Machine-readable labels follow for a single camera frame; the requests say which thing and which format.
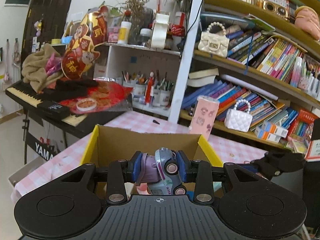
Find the pink box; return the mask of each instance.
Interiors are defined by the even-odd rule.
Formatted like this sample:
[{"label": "pink box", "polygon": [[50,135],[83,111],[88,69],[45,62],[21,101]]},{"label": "pink box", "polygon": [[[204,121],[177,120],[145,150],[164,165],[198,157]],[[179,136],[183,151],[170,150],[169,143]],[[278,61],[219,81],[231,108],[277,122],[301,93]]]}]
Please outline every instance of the pink box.
[{"label": "pink box", "polygon": [[218,100],[207,96],[198,96],[196,108],[189,126],[189,133],[202,134],[208,140],[218,109]]}]

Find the door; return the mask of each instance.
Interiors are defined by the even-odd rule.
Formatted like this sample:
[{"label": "door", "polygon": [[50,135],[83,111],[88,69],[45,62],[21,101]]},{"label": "door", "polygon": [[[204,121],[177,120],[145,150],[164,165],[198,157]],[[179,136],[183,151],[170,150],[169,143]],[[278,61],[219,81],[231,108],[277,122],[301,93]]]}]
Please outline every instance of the door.
[{"label": "door", "polygon": [[38,42],[51,42],[51,39],[61,38],[66,23],[71,0],[32,0],[26,19],[21,61],[31,53],[32,40],[36,36],[34,24],[42,19],[41,35]]}]

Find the toy car wheel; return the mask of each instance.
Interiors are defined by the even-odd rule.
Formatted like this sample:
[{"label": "toy car wheel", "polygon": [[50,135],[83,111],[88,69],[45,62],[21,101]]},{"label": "toy car wheel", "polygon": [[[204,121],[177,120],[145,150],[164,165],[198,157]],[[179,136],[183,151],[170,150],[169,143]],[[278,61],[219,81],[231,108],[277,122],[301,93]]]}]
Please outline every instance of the toy car wheel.
[{"label": "toy car wheel", "polygon": [[183,185],[179,185],[173,190],[174,195],[184,195],[186,193],[187,193],[187,188]]},{"label": "toy car wheel", "polygon": [[178,174],[179,168],[176,161],[170,160],[164,166],[164,170],[169,175],[176,175]]}]

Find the hanging bag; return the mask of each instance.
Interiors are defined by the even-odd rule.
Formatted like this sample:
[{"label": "hanging bag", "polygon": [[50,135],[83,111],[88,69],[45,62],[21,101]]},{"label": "hanging bag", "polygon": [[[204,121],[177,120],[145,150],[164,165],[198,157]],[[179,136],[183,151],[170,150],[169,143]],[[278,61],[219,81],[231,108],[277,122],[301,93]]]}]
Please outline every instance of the hanging bag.
[{"label": "hanging bag", "polygon": [[9,83],[10,78],[9,78],[9,72],[8,72],[8,62],[9,62],[9,39],[7,39],[7,44],[6,44],[6,57],[5,57],[5,70],[4,70],[4,82]]},{"label": "hanging bag", "polygon": [[[237,110],[239,103],[245,102],[248,105],[247,112]],[[252,115],[250,114],[250,103],[248,100],[238,100],[233,109],[229,109],[224,120],[225,127],[241,132],[247,132],[250,128]]]},{"label": "hanging bag", "polygon": [[[210,33],[213,26],[220,26],[223,36]],[[226,37],[226,30],[222,23],[213,22],[208,26],[206,32],[201,33],[201,40],[199,42],[198,49],[220,57],[227,57],[229,40],[230,39]]]}]

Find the brown towel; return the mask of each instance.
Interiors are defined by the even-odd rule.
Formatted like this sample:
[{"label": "brown towel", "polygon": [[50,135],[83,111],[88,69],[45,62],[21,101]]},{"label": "brown towel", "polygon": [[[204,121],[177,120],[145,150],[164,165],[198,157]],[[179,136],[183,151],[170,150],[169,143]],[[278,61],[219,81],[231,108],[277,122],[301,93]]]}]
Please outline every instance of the brown towel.
[{"label": "brown towel", "polygon": [[60,57],[60,54],[50,44],[46,43],[39,51],[30,54],[22,64],[21,74],[24,77],[23,82],[30,83],[33,90],[37,93],[63,76],[62,71],[56,72],[51,76],[47,76],[45,72],[44,67],[52,53],[56,57]]}]

